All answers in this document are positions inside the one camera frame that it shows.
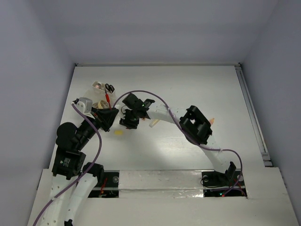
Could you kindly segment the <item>black handled scissors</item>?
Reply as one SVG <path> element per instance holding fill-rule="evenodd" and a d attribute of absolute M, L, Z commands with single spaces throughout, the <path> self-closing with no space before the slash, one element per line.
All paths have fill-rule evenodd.
<path fill-rule="evenodd" d="M 113 93 L 115 91 L 115 88 L 113 85 L 106 83 L 105 84 L 105 90 L 109 93 Z"/>

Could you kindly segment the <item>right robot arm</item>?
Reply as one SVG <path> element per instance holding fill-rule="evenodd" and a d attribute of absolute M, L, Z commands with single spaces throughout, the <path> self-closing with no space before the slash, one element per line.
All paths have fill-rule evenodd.
<path fill-rule="evenodd" d="M 227 160 L 223 149 L 217 144 L 210 121 L 194 105 L 187 109 L 169 107 L 165 101 L 158 104 L 155 100 L 140 100 L 134 91 L 127 92 L 122 103 L 127 107 L 119 123 L 128 129 L 136 129 L 140 119 L 165 121 L 175 124 L 186 139 L 201 148 L 210 160 L 216 173 L 217 181 L 226 185 L 234 178 L 235 164 Z"/>

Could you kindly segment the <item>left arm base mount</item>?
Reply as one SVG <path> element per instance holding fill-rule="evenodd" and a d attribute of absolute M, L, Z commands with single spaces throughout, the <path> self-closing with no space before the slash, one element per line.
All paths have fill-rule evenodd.
<path fill-rule="evenodd" d="M 118 198 L 119 171 L 105 171 L 103 181 L 97 184 L 88 198 Z"/>

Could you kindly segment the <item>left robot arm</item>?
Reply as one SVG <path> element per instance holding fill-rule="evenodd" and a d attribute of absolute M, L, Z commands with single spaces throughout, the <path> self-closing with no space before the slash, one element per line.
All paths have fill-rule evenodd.
<path fill-rule="evenodd" d="M 57 129 L 49 201 L 34 220 L 35 226 L 74 226 L 92 189 L 106 183 L 103 165 L 96 160 L 85 163 L 82 149 L 94 135 L 100 136 L 100 130 L 110 130 L 119 111 L 92 108 L 87 116 L 77 107 L 74 110 L 84 120 L 79 127 L 65 122 Z"/>

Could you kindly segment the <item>red gel pen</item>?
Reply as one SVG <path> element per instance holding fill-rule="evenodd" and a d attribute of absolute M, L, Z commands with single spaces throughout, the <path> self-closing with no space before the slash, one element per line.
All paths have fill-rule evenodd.
<path fill-rule="evenodd" d="M 108 103 L 109 109 L 111 110 L 110 97 L 109 97 L 107 91 L 105 91 L 105 98 L 106 98 L 106 101 L 107 101 L 107 103 Z"/>

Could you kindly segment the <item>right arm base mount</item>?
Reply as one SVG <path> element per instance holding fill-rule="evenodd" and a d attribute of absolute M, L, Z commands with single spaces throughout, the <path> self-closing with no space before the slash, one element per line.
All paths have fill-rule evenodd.
<path fill-rule="evenodd" d="M 202 171 L 200 183 L 204 197 L 247 197 L 243 173 L 233 162 L 225 173 Z"/>

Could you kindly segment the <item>beige masking tape roll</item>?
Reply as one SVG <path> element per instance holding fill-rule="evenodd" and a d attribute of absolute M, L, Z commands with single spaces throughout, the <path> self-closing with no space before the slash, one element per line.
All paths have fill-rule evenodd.
<path fill-rule="evenodd" d="M 95 109 L 111 109 L 111 103 L 108 101 L 101 100 L 99 102 L 95 102 L 92 105 Z"/>

